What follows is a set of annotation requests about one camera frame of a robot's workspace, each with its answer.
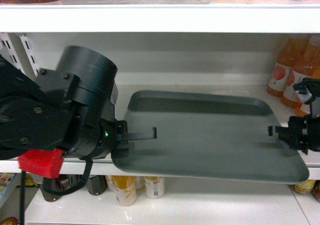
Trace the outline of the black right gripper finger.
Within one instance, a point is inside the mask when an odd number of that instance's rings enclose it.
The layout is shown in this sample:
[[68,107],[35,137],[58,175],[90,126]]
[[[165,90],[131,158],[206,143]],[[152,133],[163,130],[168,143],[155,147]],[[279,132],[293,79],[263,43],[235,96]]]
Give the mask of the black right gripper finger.
[[287,134],[288,132],[288,128],[287,127],[283,127],[283,126],[268,126],[267,128],[268,131],[268,135],[270,137],[275,136],[276,134],[280,135],[280,134]]

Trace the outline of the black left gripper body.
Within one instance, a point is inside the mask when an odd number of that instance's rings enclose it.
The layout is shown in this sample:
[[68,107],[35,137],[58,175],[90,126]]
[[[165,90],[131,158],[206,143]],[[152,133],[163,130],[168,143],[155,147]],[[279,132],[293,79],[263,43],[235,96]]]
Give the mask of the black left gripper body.
[[100,138],[97,145],[99,154],[97,158],[105,158],[108,154],[114,155],[114,149],[120,143],[125,141],[117,141],[117,134],[128,133],[128,123],[124,120],[107,121],[101,119],[99,121]]

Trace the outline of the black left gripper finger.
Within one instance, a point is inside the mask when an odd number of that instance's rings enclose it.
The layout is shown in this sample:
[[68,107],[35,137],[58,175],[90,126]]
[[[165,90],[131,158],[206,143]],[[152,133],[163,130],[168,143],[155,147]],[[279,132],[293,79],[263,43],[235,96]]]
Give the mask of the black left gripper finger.
[[113,157],[116,159],[126,158],[129,155],[129,150],[134,149],[135,144],[133,142],[121,142],[113,150]]
[[135,133],[122,133],[122,134],[117,134],[117,137],[116,137],[116,140],[118,142],[152,140],[152,139],[157,139],[157,128],[156,127],[152,127],[152,131],[135,132]]

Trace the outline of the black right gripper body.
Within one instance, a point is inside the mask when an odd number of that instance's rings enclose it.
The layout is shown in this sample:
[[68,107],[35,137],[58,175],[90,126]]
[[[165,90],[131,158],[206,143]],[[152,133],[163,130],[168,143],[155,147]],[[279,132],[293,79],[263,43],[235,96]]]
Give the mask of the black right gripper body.
[[278,128],[278,138],[288,146],[304,154],[308,150],[320,151],[320,80],[304,78],[293,86],[299,100],[310,106],[310,113],[303,116],[290,116],[288,127]]

